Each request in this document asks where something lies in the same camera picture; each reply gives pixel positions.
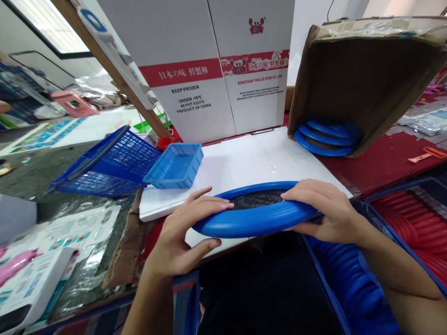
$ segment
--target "window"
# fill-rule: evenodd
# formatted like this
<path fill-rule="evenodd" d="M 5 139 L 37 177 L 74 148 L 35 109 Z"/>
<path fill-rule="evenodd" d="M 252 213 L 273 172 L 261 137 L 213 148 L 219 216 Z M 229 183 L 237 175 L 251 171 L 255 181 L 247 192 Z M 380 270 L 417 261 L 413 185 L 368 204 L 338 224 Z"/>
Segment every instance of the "window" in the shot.
<path fill-rule="evenodd" d="M 2 0 L 60 59 L 93 57 L 51 0 Z"/>

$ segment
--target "open cardboard box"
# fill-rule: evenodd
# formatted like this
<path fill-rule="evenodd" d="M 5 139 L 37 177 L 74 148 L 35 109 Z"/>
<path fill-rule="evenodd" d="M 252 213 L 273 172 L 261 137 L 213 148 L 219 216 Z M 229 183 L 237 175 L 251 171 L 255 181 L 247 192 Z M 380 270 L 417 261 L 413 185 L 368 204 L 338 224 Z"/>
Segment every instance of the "open cardboard box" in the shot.
<path fill-rule="evenodd" d="M 364 136 L 356 157 L 417 101 L 447 60 L 447 18 L 391 17 L 312 26 L 303 50 L 288 136 L 320 116 Z"/>

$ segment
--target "table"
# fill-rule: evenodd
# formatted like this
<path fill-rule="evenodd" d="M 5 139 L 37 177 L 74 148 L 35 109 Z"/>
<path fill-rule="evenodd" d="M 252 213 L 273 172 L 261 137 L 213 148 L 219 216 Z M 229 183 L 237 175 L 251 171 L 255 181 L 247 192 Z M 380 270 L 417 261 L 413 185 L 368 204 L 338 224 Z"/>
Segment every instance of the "table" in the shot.
<path fill-rule="evenodd" d="M 447 93 L 423 94 L 416 105 L 425 104 L 425 109 L 439 105 L 438 101 L 447 97 Z M 439 148 L 444 142 L 435 145 L 425 139 L 409 135 L 404 132 L 383 135 L 361 156 L 357 158 L 324 157 L 318 159 L 332 172 L 332 174 L 349 190 L 358 189 L 365 197 L 379 189 L 404 180 L 408 177 L 430 170 L 447 161 L 447 158 L 424 159 L 416 164 L 410 163 L 408 158 L 424 154 L 424 147 Z"/>
<path fill-rule="evenodd" d="M 86 209 L 102 207 L 108 199 L 81 194 L 54 192 L 46 194 L 46 187 L 79 156 L 87 151 L 94 142 L 76 144 L 61 148 L 45 148 L 31 152 L 3 156 L 2 159 L 14 167 L 14 171 L 0 178 L 0 190 L 3 194 L 33 199 L 38 204 L 38 222 L 52 220 L 57 216 L 74 214 Z M 86 312 L 100 301 L 125 295 L 131 288 L 118 290 L 101 288 L 103 275 L 108 269 L 117 243 L 126 226 L 127 212 L 135 193 L 130 193 L 114 201 L 121 205 L 113 232 L 104 242 L 97 243 L 90 256 L 75 267 L 71 279 L 65 286 L 65 292 L 59 297 L 52 309 L 50 320 L 57 321 L 70 315 Z M 76 288 L 90 287 L 89 290 Z"/>

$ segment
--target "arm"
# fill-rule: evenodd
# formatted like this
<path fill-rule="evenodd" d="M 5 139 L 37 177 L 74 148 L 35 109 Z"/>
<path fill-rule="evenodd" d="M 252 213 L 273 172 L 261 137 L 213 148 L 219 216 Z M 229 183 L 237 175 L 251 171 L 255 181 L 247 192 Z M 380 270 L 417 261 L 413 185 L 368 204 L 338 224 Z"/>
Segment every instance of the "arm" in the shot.
<path fill-rule="evenodd" d="M 321 241 L 360 247 L 406 334 L 445 333 L 447 302 L 436 284 L 411 255 L 358 214 L 336 186 L 304 180 L 282 197 L 310 204 L 325 215 L 321 224 L 303 222 L 293 230 Z"/>
<path fill-rule="evenodd" d="M 210 190 L 204 188 L 191 194 L 165 220 L 158 241 L 144 264 L 122 335 L 172 334 L 172 277 L 188 273 L 207 253 L 221 245 L 219 239 L 210 238 L 191 248 L 185 242 L 186 231 L 201 219 L 234 206 L 225 199 L 201 197 Z"/>
<path fill-rule="evenodd" d="M 9 112 L 10 110 L 11 106 L 8 103 L 0 100 L 0 114 Z"/>

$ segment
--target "workbench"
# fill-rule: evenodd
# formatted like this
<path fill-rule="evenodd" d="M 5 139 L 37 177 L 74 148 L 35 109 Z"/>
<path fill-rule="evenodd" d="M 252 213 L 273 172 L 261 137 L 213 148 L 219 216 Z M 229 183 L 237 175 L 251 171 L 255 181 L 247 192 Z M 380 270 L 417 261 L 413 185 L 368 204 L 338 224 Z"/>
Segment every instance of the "workbench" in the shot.
<path fill-rule="evenodd" d="M 446 96 L 446 93 L 439 93 L 422 98 L 425 99 L 427 108 L 430 108 L 429 104 L 431 102 L 437 101 L 439 97 Z M 288 124 L 288 119 L 289 115 L 285 114 L 283 126 Z M 174 138 L 177 141 L 181 140 L 175 130 Z M 206 143 L 204 146 L 224 140 L 227 139 Z M 61 213 L 64 215 L 76 213 L 80 210 L 80 206 L 86 202 L 92 203 L 91 208 L 103 206 L 107 201 L 105 198 L 59 192 L 45 193 L 47 185 L 94 143 L 87 142 L 67 147 L 41 149 L 3 157 L 15 167 L 15 170 L 10 175 L 0 178 L 2 193 L 23 199 L 35 197 L 34 201 L 38 203 L 39 222 L 48 221 Z M 317 156 L 317 158 L 349 191 L 356 195 L 365 196 L 377 189 L 420 174 L 445 162 L 445 159 L 430 158 L 414 165 L 407 161 L 408 158 L 422 154 L 422 148 L 427 146 L 434 147 L 435 145 L 427 140 L 418 140 L 413 135 L 400 132 L 393 135 L 383 135 L 363 155 L 355 159 L 323 156 Z M 89 258 L 76 266 L 72 279 L 69 280 L 65 290 L 65 292 L 71 290 L 72 294 L 61 295 L 50 316 L 50 320 L 55 324 L 47 328 L 44 331 L 45 334 L 50 334 L 60 326 L 75 321 L 79 321 L 85 326 L 87 318 L 132 302 L 135 286 L 127 285 L 116 290 L 104 290 L 101 288 L 101 283 L 103 274 L 107 270 L 117 243 L 122 236 L 126 225 L 126 215 L 134 196 L 135 192 L 119 200 L 122 208 L 112 235 L 104 243 L 96 246 Z M 151 233 L 145 236 L 138 260 L 140 266 L 156 243 L 162 225 L 163 219 L 160 219 Z M 82 283 L 92 287 L 92 290 L 73 295 L 73 292 L 76 292 L 73 289 L 76 286 L 81 287 Z M 58 322 L 68 316 L 74 316 L 74 318 Z"/>

